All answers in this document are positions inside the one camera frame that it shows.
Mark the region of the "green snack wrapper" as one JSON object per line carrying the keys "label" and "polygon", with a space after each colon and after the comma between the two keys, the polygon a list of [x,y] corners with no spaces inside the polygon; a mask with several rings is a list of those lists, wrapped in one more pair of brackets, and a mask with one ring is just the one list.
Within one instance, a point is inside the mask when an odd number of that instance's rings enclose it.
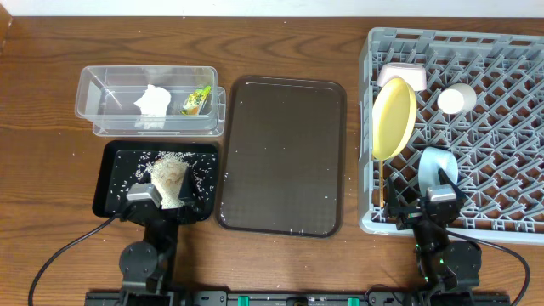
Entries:
{"label": "green snack wrapper", "polygon": [[203,105],[206,103],[207,98],[211,93],[211,90],[212,88],[210,86],[196,89],[186,98],[182,104],[180,113],[186,116],[199,115]]}

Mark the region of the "white napkin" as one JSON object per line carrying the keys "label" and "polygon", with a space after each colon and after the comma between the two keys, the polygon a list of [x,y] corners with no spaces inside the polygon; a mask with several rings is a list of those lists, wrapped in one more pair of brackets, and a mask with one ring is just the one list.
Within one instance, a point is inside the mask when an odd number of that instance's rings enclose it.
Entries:
{"label": "white napkin", "polygon": [[170,102],[171,94],[166,89],[149,84],[143,96],[134,102],[141,112],[135,127],[140,129],[163,129]]}

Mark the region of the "rice pile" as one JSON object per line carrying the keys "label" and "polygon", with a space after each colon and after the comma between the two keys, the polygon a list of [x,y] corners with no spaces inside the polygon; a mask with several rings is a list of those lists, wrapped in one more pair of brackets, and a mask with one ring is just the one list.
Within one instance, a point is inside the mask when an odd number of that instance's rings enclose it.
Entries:
{"label": "rice pile", "polygon": [[140,157],[140,164],[134,173],[136,179],[149,175],[150,182],[158,189],[162,209],[181,208],[185,203],[179,199],[184,176],[190,168],[190,158],[194,153],[159,151],[151,160],[151,154]]}

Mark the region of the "yellow plate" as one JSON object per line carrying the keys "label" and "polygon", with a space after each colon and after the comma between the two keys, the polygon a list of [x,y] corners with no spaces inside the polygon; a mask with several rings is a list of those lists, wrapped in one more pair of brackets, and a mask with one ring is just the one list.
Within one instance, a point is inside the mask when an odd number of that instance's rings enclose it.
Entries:
{"label": "yellow plate", "polygon": [[382,87],[372,108],[372,155],[379,161],[394,158],[407,145],[417,116],[416,93],[402,78]]}

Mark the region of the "pink bowl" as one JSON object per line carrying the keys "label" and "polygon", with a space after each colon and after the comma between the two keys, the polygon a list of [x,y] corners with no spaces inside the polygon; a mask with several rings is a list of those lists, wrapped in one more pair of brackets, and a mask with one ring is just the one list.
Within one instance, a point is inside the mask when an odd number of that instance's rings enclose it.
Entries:
{"label": "pink bowl", "polygon": [[414,91],[427,89],[426,70],[421,65],[391,62],[385,64],[377,77],[377,85],[383,87],[394,78],[402,78]]}

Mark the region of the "light blue bowl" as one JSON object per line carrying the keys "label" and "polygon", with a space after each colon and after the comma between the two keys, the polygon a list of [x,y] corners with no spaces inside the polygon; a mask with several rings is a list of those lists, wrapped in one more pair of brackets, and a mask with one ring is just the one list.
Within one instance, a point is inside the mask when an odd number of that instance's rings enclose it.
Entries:
{"label": "light blue bowl", "polygon": [[447,150],[434,147],[426,148],[420,157],[417,180],[422,196],[429,187],[440,185],[438,171],[443,169],[448,178],[455,184],[458,180],[458,164],[455,156]]}

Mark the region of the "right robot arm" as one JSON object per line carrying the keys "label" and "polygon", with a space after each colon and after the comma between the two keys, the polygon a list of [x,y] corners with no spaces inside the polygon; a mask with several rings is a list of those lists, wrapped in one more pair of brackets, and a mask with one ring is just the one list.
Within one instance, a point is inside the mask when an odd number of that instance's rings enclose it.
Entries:
{"label": "right robot arm", "polygon": [[411,230],[416,239],[416,263],[426,285],[406,296],[404,305],[473,305],[472,288],[479,285],[481,248],[471,241],[451,241],[447,226],[460,215],[467,200],[445,170],[437,171],[439,185],[410,205],[397,199],[393,181],[387,180],[385,214],[398,230]]}

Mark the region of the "wooden chopstick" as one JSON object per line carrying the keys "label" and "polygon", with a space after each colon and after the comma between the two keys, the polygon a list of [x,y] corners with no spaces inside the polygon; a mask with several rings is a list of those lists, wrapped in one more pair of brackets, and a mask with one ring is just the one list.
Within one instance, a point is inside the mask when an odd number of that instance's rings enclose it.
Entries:
{"label": "wooden chopstick", "polygon": [[380,208],[384,208],[385,199],[384,199],[383,160],[379,161],[378,167],[379,167],[379,205],[380,205]]}

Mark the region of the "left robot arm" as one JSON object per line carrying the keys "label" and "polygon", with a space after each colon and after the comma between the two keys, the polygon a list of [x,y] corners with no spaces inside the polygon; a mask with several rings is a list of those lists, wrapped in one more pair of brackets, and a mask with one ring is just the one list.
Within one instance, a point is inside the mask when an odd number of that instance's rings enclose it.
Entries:
{"label": "left robot arm", "polygon": [[123,274],[120,305],[182,305],[184,291],[172,288],[179,226],[195,223],[205,207],[197,195],[195,175],[188,168],[174,189],[181,208],[164,209],[157,186],[135,184],[120,205],[119,219],[144,227],[142,241],[127,246],[120,256]]}

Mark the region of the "white cup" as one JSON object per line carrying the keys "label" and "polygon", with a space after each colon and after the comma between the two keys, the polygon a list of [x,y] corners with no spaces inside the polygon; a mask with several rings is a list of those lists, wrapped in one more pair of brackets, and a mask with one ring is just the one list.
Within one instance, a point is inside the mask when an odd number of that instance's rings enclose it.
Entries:
{"label": "white cup", "polygon": [[455,115],[471,111],[477,103],[477,94],[471,86],[457,83],[441,92],[437,103],[444,113]]}

